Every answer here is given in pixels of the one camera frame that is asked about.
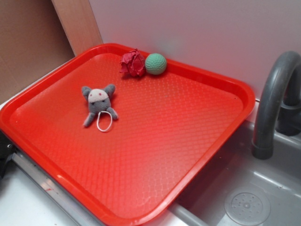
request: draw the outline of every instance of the stuffed toy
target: stuffed toy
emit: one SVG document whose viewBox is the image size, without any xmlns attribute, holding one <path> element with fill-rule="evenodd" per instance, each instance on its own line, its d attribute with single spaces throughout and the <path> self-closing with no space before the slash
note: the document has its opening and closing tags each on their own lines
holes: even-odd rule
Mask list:
<svg viewBox="0 0 301 226">
<path fill-rule="evenodd" d="M 115 91 L 115 88 L 116 87 L 113 84 L 108 85 L 104 89 L 91 89 L 88 86 L 84 86 L 81 88 L 81 92 L 84 98 L 88 101 L 88 107 L 89 107 L 89 115 L 84 122 L 85 127 L 88 127 L 92 123 L 93 119 L 97 114 L 98 114 L 97 127 L 102 132 L 106 132 L 110 128 L 112 124 L 112 119 L 114 120 L 118 119 L 118 114 L 113 108 L 111 108 L 111 101 L 110 101 Z M 108 126 L 108 128 L 105 130 L 100 129 L 98 126 L 99 117 L 101 113 L 108 113 L 111 117 L 111 123 Z"/>
</svg>

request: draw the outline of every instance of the sink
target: sink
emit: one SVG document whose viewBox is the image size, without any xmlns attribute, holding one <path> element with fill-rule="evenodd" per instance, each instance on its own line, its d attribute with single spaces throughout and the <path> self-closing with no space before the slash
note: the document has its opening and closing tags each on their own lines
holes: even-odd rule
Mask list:
<svg viewBox="0 0 301 226">
<path fill-rule="evenodd" d="M 175 205 L 189 213 L 184 221 L 301 225 L 301 142 L 276 132 L 273 156 L 259 160 L 251 153 L 253 129 L 245 121 L 179 195 Z"/>
</svg>

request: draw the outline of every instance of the faucet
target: faucet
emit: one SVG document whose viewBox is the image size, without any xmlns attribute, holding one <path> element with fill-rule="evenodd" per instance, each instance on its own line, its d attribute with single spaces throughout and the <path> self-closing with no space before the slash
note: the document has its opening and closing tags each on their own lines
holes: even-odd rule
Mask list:
<svg viewBox="0 0 301 226">
<path fill-rule="evenodd" d="M 273 155 L 274 132 L 287 136 L 301 131 L 301 56 L 288 51 L 279 56 L 265 83 L 255 121 L 252 154 Z"/>
</svg>

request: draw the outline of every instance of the drain cover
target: drain cover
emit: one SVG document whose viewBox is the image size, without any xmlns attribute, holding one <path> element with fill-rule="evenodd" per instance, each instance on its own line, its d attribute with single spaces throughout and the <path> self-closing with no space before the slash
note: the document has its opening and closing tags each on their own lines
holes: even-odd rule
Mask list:
<svg viewBox="0 0 301 226">
<path fill-rule="evenodd" d="M 236 223 L 255 226 L 269 217 L 271 207 L 263 192 L 255 188 L 239 187 L 226 197 L 225 210 Z"/>
</svg>

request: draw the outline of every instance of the brown cardboard box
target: brown cardboard box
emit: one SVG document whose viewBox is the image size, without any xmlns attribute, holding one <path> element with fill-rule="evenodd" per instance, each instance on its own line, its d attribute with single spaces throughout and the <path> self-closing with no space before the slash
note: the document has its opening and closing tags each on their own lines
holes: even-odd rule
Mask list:
<svg viewBox="0 0 301 226">
<path fill-rule="evenodd" d="M 51 0 L 0 4 L 0 103 L 73 57 Z"/>
</svg>

